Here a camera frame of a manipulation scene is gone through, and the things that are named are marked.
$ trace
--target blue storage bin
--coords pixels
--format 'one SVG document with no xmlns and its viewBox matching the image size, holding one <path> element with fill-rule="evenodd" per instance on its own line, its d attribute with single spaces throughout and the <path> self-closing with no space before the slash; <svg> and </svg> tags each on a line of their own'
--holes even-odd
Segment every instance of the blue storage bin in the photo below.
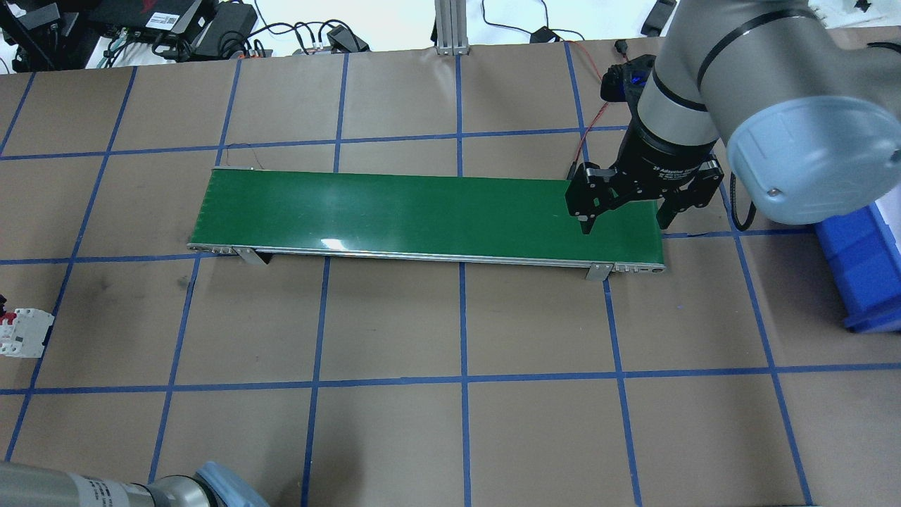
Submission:
<svg viewBox="0 0 901 507">
<path fill-rule="evenodd" d="M 854 332 L 901 330 L 901 253 L 876 204 L 816 225 Z"/>
</svg>

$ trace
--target metal cylinder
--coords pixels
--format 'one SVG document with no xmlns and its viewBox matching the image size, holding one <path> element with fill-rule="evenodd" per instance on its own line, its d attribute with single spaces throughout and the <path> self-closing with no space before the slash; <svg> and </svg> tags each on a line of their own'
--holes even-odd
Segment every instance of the metal cylinder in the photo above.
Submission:
<svg viewBox="0 0 901 507">
<path fill-rule="evenodd" d="M 144 486 L 0 462 L 3 507 L 218 507 L 196 479 L 171 476 Z"/>
</svg>

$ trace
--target label on robot base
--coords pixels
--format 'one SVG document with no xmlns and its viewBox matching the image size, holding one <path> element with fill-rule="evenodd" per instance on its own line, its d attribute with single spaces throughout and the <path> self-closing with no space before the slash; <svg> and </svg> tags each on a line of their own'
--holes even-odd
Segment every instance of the label on robot base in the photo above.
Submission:
<svg viewBox="0 0 901 507">
<path fill-rule="evenodd" d="M 129 507 L 128 493 L 116 481 L 68 474 L 78 489 L 78 507 Z"/>
<path fill-rule="evenodd" d="M 146 26 L 158 30 L 171 30 L 175 23 L 178 23 L 178 16 L 175 14 L 153 13 Z"/>
</svg>

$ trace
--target light blue joint cover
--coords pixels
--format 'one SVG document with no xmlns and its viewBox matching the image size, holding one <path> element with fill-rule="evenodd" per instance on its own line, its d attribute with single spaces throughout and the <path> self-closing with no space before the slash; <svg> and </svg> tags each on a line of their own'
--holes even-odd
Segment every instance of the light blue joint cover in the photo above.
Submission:
<svg viewBox="0 0 901 507">
<path fill-rule="evenodd" d="M 207 461 L 197 474 L 223 499 L 226 507 L 269 507 L 253 488 L 218 463 Z"/>
<path fill-rule="evenodd" d="M 728 152 L 764 215 L 813 224 L 867 206 L 901 181 L 901 122 L 859 98 L 798 98 L 745 120 Z"/>
</svg>

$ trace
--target robotic arm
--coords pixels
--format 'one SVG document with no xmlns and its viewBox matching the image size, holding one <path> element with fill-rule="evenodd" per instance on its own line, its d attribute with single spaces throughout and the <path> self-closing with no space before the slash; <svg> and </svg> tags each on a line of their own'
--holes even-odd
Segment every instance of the robotic arm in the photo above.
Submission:
<svg viewBox="0 0 901 507">
<path fill-rule="evenodd" d="M 704 207 L 729 163 L 767 217 L 811 224 L 901 181 L 901 41 L 838 48 L 804 0 L 683 0 L 659 57 L 611 67 L 601 96 L 633 119 L 607 169 L 578 166 L 569 213 L 588 234 L 621 205 L 663 198 L 661 228 Z"/>
</svg>

